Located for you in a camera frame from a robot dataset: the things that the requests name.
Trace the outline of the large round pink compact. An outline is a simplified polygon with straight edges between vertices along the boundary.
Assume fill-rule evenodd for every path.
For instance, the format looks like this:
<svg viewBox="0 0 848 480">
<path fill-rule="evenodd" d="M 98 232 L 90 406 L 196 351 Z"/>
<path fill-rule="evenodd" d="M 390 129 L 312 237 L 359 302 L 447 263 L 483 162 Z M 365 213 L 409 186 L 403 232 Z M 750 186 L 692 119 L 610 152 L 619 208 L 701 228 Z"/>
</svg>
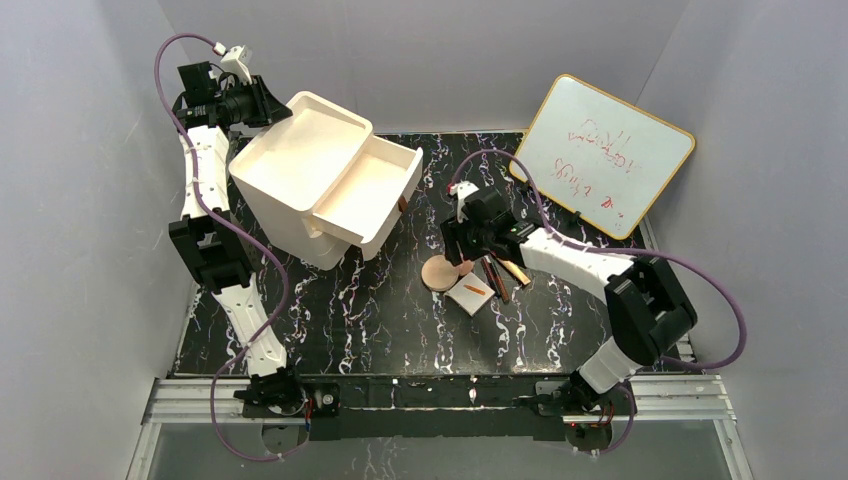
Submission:
<svg viewBox="0 0 848 480">
<path fill-rule="evenodd" d="M 459 272 L 444 255 L 435 255 L 422 265 L 421 279 L 429 290 L 446 292 L 458 281 Z"/>
</svg>

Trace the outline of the white drawer organizer box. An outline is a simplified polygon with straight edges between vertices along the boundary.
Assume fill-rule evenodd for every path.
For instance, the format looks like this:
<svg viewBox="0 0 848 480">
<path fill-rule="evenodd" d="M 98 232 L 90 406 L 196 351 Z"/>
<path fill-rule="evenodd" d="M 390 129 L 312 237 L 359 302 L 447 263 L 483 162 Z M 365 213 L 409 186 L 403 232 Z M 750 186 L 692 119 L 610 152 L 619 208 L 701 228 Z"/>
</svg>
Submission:
<svg viewBox="0 0 848 480">
<path fill-rule="evenodd" d="M 261 130 L 228 171 L 272 246 L 330 270 L 350 244 L 322 231 L 317 208 L 373 135 L 372 123 L 312 92 L 295 94 L 292 115 Z"/>
</svg>

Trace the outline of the white drawer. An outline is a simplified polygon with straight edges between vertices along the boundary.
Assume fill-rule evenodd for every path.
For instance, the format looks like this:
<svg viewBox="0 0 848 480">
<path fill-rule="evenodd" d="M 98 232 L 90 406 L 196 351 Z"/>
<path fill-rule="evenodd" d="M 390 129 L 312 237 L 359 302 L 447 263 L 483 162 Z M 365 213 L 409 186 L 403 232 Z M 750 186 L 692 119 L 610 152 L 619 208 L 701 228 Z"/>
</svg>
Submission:
<svg viewBox="0 0 848 480">
<path fill-rule="evenodd" d="M 322 201 L 317 228 L 373 259 L 407 208 L 422 176 L 423 150 L 372 136 L 362 153 Z"/>
</svg>

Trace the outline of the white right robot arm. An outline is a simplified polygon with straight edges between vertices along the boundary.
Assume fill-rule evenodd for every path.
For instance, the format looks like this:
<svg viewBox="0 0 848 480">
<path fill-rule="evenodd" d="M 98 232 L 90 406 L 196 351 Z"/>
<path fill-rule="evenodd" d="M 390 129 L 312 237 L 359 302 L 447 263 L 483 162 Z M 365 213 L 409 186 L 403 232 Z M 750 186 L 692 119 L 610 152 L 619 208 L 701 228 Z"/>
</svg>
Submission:
<svg viewBox="0 0 848 480">
<path fill-rule="evenodd" d="M 614 387 L 650 367 L 697 323 L 697 314 L 669 262 L 647 255 L 594 252 L 539 221 L 517 218 L 493 188 L 450 186 L 456 212 L 440 225 L 445 256 L 458 265 L 494 256 L 565 280 L 607 309 L 609 338 L 539 404 L 588 411 Z"/>
</svg>

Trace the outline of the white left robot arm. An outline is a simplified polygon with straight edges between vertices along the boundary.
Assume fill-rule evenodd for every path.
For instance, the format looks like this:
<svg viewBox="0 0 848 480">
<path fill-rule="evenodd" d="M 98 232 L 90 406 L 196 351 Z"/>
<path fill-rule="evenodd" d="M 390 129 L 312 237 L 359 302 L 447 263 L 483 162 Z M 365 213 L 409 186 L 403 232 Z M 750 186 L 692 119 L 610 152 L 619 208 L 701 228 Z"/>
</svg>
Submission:
<svg viewBox="0 0 848 480">
<path fill-rule="evenodd" d="M 186 196 L 169 236 L 193 279 L 226 313 L 242 347 L 250 384 L 235 398 L 273 413 L 295 415 L 306 393 L 288 367 L 258 290 L 259 253 L 243 237 L 228 197 L 227 157 L 232 126 L 268 127 L 292 115 L 258 75 L 242 80 L 210 62 L 179 67 L 184 91 L 172 106 L 185 135 Z"/>
</svg>

